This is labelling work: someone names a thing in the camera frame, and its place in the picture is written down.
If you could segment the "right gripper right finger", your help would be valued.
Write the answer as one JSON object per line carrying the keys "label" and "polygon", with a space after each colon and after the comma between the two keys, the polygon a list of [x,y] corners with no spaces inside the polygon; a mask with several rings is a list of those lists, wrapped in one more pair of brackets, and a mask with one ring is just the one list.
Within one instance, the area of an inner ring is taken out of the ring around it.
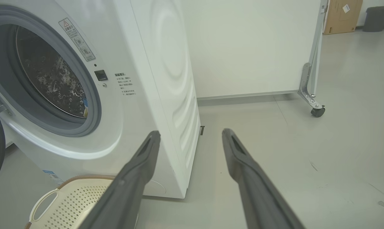
{"label": "right gripper right finger", "polygon": [[232,129],[222,131],[230,176],[239,186],[247,228],[303,229],[304,225]]}

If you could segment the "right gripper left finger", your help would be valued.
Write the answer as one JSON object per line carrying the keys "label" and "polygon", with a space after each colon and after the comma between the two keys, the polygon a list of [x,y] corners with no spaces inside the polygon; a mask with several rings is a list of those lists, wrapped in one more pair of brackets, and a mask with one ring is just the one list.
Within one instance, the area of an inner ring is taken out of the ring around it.
{"label": "right gripper left finger", "polygon": [[150,132],[80,225],[81,229],[134,229],[143,192],[160,149],[159,131]]}

